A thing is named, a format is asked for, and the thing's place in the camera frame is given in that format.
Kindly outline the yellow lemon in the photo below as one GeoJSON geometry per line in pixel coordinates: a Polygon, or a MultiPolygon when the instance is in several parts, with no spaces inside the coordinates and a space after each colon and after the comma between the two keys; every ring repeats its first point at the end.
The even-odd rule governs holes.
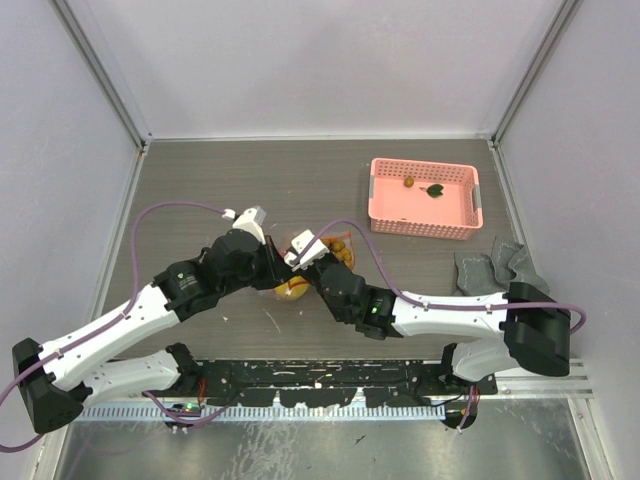
{"type": "Polygon", "coordinates": [[[273,293],[279,300],[296,301],[308,290],[309,283],[301,276],[294,276],[287,282],[275,287],[273,293]]]}

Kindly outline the clear zip bag orange zipper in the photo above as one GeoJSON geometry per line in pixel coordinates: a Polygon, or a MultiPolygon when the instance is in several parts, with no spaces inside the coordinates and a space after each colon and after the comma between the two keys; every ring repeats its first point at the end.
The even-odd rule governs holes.
{"type": "Polygon", "coordinates": [[[315,289],[309,279],[319,279],[321,272],[333,264],[354,270],[356,253],[351,230],[321,236],[300,262],[293,266],[294,275],[291,278],[273,288],[259,291],[258,295],[275,301],[297,302],[315,289]]]}

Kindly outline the brown longan bunch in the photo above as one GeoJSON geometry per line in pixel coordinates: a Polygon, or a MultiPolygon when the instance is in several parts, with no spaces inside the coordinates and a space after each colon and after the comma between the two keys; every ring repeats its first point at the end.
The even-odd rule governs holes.
{"type": "Polygon", "coordinates": [[[323,237],[321,241],[338,260],[346,265],[353,263],[353,255],[347,240],[338,237],[323,237]]]}

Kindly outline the pink plastic basket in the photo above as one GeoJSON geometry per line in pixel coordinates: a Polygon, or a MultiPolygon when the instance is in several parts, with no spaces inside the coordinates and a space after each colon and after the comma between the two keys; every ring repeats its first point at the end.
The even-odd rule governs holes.
{"type": "Polygon", "coordinates": [[[375,158],[370,165],[368,216],[376,233],[466,241],[484,226],[480,182],[472,165],[375,158]],[[406,177],[415,180],[406,188],[406,177]],[[421,187],[444,186],[431,198],[421,187]]]}

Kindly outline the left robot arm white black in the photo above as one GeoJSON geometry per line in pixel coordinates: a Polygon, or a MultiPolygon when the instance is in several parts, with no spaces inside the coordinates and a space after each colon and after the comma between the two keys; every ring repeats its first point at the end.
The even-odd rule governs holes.
{"type": "Polygon", "coordinates": [[[56,340],[27,338],[12,349],[14,374],[34,431],[45,434],[91,403],[127,388],[197,392],[202,368],[182,343],[133,362],[114,356],[159,331],[213,309],[238,290],[271,290],[292,278],[293,254],[271,238],[232,229],[192,259],[171,264],[132,300],[56,340]]]}

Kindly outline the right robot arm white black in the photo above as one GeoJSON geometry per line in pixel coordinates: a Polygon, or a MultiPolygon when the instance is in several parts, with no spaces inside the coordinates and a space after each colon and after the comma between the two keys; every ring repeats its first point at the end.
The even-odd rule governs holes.
{"type": "Polygon", "coordinates": [[[418,295],[370,285],[333,254],[296,271],[336,321],[368,338],[456,337],[445,346],[438,370],[449,393],[517,367],[546,377],[570,372],[570,314],[527,284],[478,297],[418,295]]]}

